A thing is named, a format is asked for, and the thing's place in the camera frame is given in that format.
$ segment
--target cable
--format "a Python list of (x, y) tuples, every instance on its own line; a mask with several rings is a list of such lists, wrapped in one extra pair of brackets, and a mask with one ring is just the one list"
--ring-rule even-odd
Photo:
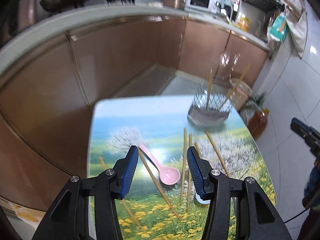
[(305, 211), (307, 211), (308, 209), (305, 209), (304, 211), (300, 212), (298, 215), (294, 216), (293, 218), (290, 218), (289, 220), (287, 220), (286, 222), (284, 223), (287, 223), (287, 222), (290, 222), (291, 220), (297, 218), (298, 216), (300, 216), (302, 213), (304, 213)]

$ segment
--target white appliance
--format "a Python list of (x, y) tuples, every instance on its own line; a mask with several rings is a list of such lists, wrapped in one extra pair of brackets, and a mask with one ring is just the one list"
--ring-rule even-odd
[(209, 13), (216, 11), (214, 0), (186, 0), (186, 7)]

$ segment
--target metal screw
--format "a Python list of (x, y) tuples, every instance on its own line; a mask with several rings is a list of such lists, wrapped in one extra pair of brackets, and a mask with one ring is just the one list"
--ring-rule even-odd
[(214, 176), (219, 176), (219, 175), (220, 175), (220, 171), (218, 171), (218, 170), (212, 170), (212, 171), (211, 171), (211, 174), (214, 175)]
[(77, 182), (79, 180), (79, 176), (75, 175), (75, 176), (72, 176), (71, 179), (70, 179), (72, 182)]
[(247, 177), (246, 178), (246, 181), (250, 184), (254, 183), (255, 182), (255, 179), (253, 177)]
[(110, 176), (110, 175), (115, 174), (115, 171), (113, 169), (107, 169), (106, 174)]

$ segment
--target tabletop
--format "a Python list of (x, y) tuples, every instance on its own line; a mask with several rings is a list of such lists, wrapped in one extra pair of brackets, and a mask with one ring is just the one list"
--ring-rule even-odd
[[(145, 144), (160, 163), (175, 167), (181, 173), (184, 128), (187, 128), (188, 134), (192, 134), (193, 141), (198, 142), (202, 158), (207, 159), (212, 168), (221, 170), (220, 161), (204, 131), (194, 127), (187, 120), (192, 100), (193, 96), (155, 96), (99, 101), (95, 106), (91, 124), (88, 176), (97, 176), (104, 171), (101, 159), (105, 167), (112, 168), (118, 159), (125, 157), (130, 144), (139, 143)], [(254, 177), (275, 205), (276, 195), (267, 167), (238, 112), (233, 109), (225, 122), (209, 129), (209, 132), (221, 150), (231, 177), (236, 179)], [(148, 166), (158, 179), (157, 169), (150, 162)], [(188, 169), (185, 172), (185, 179), (188, 180)], [(123, 203), (116, 200), (123, 238), (201, 239), (208, 205), (200, 204), (196, 200), (192, 185), (190, 210), (187, 212), (187, 185), (188, 182), (185, 181), (182, 204), (180, 204), (181, 179), (176, 185), (164, 188), (182, 218), (180, 221), (174, 216), (142, 161), (139, 160), (125, 203), (143, 228), (137, 226)], [(90, 205), (93, 213), (93, 199)], [(235, 238), (235, 231), (236, 219), (231, 208), (228, 239)]]

